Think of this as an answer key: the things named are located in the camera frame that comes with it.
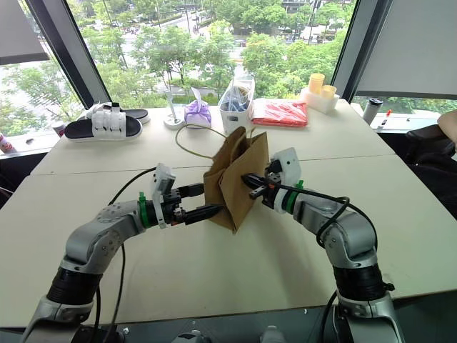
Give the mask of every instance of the table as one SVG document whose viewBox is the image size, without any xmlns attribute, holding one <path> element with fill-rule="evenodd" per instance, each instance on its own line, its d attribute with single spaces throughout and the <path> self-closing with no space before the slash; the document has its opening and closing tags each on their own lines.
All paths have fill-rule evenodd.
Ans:
<svg viewBox="0 0 457 343">
<path fill-rule="evenodd" d="M 75 143 L 63 137 L 32 174 L 140 170 L 160 161 L 166 161 L 174 168 L 210 166 L 210 159 L 189 154 L 176 145 L 176 132 L 168 130 L 162 123 L 164 111 L 149 110 L 151 121 L 144 125 L 141 136 L 131 141 Z M 211 115 L 213 128 L 223 132 L 216 106 L 211 107 Z M 329 115 L 308 109 L 308 116 L 309 125 L 303 129 L 259 126 L 256 132 L 268 132 L 271 154 L 294 146 L 302 161 L 394 154 L 347 101 L 340 100 L 336 110 Z M 184 146 L 209 156 L 219 150 L 224 140 L 209 130 L 184 130 L 181 133 L 180 142 Z"/>
<path fill-rule="evenodd" d="M 301 168 L 306 187 L 349 196 L 373 220 L 379 265 L 384 280 L 396 286 L 394 297 L 456 288 L 456 221 L 397 156 L 302 161 Z M 206 170 L 175 169 L 176 186 L 200 182 Z M 68 235 L 135 174 L 33 175 L 24 180 L 0 211 L 0 327 L 28 324 L 48 291 Z M 135 199 L 149 189 L 149 181 L 141 177 L 119 201 Z M 201 203 L 203 197 L 185 199 L 184 207 Z M 209 221 L 155 227 L 128 240 L 126 256 L 118 322 L 315 307 L 335 289 L 331 265 L 314 235 L 260 200 L 236 235 Z M 114 310 L 119 273 L 118 254 L 101 282 L 103 323 Z"/>
</svg>

